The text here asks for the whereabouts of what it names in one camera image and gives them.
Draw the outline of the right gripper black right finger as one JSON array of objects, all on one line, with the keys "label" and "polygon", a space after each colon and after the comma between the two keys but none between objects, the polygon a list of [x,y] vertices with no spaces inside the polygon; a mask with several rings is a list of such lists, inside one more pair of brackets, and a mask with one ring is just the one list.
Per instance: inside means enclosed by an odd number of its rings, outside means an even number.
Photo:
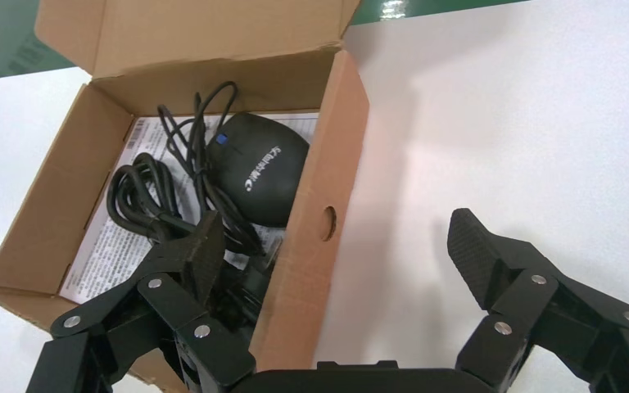
[{"label": "right gripper black right finger", "polygon": [[451,260],[486,317],[455,367],[507,391],[534,347],[554,354],[592,392],[629,392],[629,304],[559,271],[531,243],[453,212]]}]

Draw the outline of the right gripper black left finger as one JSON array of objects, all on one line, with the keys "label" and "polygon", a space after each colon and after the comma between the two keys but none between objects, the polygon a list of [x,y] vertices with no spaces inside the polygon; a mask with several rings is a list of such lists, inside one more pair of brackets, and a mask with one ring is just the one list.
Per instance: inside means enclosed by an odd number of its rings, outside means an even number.
[{"label": "right gripper black left finger", "polygon": [[110,392],[153,350],[191,392],[231,391],[256,362],[208,310],[223,261],[216,213],[190,235],[155,245],[129,279],[55,320],[28,391]]}]

